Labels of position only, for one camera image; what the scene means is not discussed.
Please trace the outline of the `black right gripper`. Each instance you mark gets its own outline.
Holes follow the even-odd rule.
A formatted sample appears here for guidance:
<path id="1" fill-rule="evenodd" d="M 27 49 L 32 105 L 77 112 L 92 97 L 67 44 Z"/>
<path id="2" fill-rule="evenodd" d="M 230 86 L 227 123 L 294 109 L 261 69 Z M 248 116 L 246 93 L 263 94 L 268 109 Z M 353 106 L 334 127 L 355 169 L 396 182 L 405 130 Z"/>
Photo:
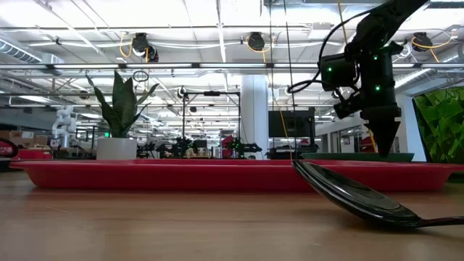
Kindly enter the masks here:
<path id="1" fill-rule="evenodd" d="M 400 121 L 401 115 L 394 87 L 392 56 L 401 53 L 403 46 L 391 42 L 387 46 L 372 51 L 364 51 L 356 57 L 361 86 L 348 99 L 334 106 L 339 118 L 361 111 L 361 118 L 368 120 L 365 126 L 373 133 L 378 153 L 387 157 Z"/>

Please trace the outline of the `teal round plate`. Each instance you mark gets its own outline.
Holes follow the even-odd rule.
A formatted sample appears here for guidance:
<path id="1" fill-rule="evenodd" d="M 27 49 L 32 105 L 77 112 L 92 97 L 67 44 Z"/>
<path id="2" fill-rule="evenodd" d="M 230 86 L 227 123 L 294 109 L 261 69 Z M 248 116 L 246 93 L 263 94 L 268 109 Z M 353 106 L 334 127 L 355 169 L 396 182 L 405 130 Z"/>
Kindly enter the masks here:
<path id="1" fill-rule="evenodd" d="M 414 153 L 389 153 L 382 157 L 376 153 L 302 153 L 301 160 L 350 160 L 350 161 L 371 161 L 371 162 L 412 162 Z"/>

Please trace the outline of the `green textured glass cup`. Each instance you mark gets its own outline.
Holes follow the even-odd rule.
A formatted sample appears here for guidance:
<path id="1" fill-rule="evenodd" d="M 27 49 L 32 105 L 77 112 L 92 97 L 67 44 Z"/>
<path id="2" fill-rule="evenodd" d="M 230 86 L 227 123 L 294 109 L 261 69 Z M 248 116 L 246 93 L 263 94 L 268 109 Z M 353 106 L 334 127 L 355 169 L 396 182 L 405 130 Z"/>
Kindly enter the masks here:
<path id="1" fill-rule="evenodd" d="M 428 163 L 464 165 L 464 86 L 413 97 Z"/>

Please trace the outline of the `black spoon with teal handle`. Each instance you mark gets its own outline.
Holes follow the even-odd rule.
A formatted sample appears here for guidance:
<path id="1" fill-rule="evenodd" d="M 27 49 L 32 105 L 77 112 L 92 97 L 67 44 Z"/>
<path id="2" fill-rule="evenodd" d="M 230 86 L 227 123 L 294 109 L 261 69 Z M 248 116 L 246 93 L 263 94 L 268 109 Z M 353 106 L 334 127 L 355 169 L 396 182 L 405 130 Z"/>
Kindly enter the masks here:
<path id="1" fill-rule="evenodd" d="M 321 196 L 374 225 L 393 229 L 464 225 L 464 216 L 424 219 L 385 194 L 315 163 L 294 160 L 291 165 Z"/>

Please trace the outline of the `red plastic tray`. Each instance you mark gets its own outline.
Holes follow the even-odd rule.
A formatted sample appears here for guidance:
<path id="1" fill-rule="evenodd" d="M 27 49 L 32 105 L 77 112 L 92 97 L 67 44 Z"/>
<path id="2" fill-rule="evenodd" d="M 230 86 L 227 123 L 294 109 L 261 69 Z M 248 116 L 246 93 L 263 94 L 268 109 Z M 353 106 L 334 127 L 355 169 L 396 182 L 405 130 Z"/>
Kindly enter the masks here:
<path id="1" fill-rule="evenodd" d="M 316 159 L 314 164 L 377 191 L 438 191 L 464 165 Z M 134 159 L 11 162 L 41 188 L 310 192 L 290 160 Z"/>

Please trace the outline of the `red storage bins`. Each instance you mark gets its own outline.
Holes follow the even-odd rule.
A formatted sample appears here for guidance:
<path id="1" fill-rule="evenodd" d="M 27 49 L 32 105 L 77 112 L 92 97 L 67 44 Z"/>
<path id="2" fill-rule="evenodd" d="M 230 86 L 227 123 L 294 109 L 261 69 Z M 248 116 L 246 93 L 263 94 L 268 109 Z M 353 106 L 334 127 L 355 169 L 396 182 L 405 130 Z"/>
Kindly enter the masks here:
<path id="1" fill-rule="evenodd" d="M 373 142 L 373 138 L 367 136 L 362 138 L 359 142 L 360 152 L 362 153 L 374 153 L 376 152 L 375 143 Z"/>

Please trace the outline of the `white round column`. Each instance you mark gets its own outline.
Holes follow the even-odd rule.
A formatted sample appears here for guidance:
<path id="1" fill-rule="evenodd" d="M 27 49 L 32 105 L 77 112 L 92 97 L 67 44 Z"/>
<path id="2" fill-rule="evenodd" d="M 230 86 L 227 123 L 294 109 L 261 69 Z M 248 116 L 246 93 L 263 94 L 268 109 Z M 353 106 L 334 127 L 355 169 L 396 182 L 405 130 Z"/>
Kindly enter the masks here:
<path id="1" fill-rule="evenodd" d="M 245 144 L 256 144 L 261 152 L 246 153 L 266 160 L 268 151 L 268 79 L 265 75 L 244 75 L 241 79 L 241 136 Z"/>

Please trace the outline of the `black and red background robot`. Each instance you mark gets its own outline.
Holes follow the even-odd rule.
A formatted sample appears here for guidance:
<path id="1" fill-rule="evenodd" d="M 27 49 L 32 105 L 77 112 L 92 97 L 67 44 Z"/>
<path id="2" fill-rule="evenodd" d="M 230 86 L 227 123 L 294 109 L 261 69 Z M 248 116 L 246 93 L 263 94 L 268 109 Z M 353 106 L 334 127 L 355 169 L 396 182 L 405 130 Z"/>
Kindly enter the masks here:
<path id="1" fill-rule="evenodd" d="M 220 142 L 222 151 L 221 156 L 223 159 L 245 159 L 246 153 L 262 152 L 256 143 L 244 144 L 240 138 L 227 136 Z"/>

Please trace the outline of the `long ceiling light bar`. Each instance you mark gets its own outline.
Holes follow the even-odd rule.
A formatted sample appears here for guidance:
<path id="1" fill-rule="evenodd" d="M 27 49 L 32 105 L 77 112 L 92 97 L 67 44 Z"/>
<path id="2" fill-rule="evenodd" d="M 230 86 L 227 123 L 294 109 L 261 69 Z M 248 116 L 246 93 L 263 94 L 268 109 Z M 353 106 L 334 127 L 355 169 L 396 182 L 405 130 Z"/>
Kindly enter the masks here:
<path id="1" fill-rule="evenodd" d="M 0 70 L 86 69 L 317 69 L 317 63 L 127 63 L 127 64 L 0 64 Z"/>

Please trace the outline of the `green snake plant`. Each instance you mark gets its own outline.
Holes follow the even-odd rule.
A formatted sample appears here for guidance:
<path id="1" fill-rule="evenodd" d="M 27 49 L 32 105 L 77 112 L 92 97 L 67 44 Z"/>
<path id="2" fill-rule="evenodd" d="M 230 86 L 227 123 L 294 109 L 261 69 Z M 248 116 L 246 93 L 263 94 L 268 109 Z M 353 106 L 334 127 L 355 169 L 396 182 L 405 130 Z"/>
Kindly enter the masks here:
<path id="1" fill-rule="evenodd" d="M 86 79 L 94 89 L 95 96 L 99 101 L 102 117 L 109 126 L 110 135 L 113 138 L 127 138 L 132 125 L 139 119 L 141 112 L 138 107 L 156 90 L 155 83 L 148 91 L 142 93 L 138 99 L 134 91 L 133 78 L 123 80 L 117 71 L 114 71 L 112 87 L 112 104 L 109 104 L 102 91 L 94 84 L 87 75 Z"/>

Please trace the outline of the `white plant pot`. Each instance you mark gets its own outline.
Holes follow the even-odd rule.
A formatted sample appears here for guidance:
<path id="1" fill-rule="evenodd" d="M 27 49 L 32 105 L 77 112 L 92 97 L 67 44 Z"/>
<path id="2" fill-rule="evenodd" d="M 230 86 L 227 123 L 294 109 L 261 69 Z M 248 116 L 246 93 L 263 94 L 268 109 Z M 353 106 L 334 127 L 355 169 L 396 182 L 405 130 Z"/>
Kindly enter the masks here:
<path id="1" fill-rule="evenodd" d="M 136 140 L 130 138 L 99 138 L 97 141 L 97 160 L 135 160 L 136 155 Z"/>

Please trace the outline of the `red flat box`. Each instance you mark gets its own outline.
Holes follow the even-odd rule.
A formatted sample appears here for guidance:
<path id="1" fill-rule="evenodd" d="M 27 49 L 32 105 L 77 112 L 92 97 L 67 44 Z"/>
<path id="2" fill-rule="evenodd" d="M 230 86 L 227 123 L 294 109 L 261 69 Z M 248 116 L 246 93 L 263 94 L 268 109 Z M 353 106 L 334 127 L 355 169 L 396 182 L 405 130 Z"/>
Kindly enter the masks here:
<path id="1" fill-rule="evenodd" d="M 52 155 L 50 151 L 36 149 L 20 149 L 14 160 L 50 160 Z"/>

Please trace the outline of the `brown cardboard boxes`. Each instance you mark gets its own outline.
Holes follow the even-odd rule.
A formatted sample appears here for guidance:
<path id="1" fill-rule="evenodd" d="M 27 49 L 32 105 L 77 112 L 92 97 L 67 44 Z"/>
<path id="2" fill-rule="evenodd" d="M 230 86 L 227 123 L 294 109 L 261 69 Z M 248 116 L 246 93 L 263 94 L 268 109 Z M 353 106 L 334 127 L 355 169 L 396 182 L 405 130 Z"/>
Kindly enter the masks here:
<path id="1" fill-rule="evenodd" d="M 0 130 L 0 138 L 5 138 L 23 148 L 35 148 L 48 144 L 48 136 L 36 135 L 34 132 L 29 131 Z"/>

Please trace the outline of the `black wall monitor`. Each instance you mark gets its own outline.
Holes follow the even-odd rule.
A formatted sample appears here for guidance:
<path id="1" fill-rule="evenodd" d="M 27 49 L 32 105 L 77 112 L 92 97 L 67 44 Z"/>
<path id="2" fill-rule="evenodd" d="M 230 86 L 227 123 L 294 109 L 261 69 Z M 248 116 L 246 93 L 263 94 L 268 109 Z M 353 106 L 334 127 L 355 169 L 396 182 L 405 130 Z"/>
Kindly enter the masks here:
<path id="1" fill-rule="evenodd" d="M 315 112 L 309 110 L 269 111 L 268 134 L 270 138 L 313 137 Z"/>

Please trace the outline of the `black metal frame rig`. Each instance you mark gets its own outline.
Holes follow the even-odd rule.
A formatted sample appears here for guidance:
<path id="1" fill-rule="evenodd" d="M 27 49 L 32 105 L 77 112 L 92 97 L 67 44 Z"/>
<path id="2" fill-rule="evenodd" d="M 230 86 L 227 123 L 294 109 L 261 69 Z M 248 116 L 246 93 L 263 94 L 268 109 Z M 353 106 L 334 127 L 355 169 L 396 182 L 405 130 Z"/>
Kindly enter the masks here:
<path id="1" fill-rule="evenodd" d="M 209 97 L 216 97 L 224 95 L 228 97 L 238 108 L 238 114 L 236 116 L 238 122 L 238 137 L 241 136 L 241 93 L 240 92 L 231 92 L 231 91 L 203 91 L 203 92 L 190 92 L 190 91 L 183 91 L 181 93 L 182 96 L 182 141 L 186 140 L 186 108 L 187 106 L 195 100 L 196 97 L 200 96 L 209 96 Z M 236 95 L 238 97 L 238 102 L 235 102 L 231 95 Z"/>

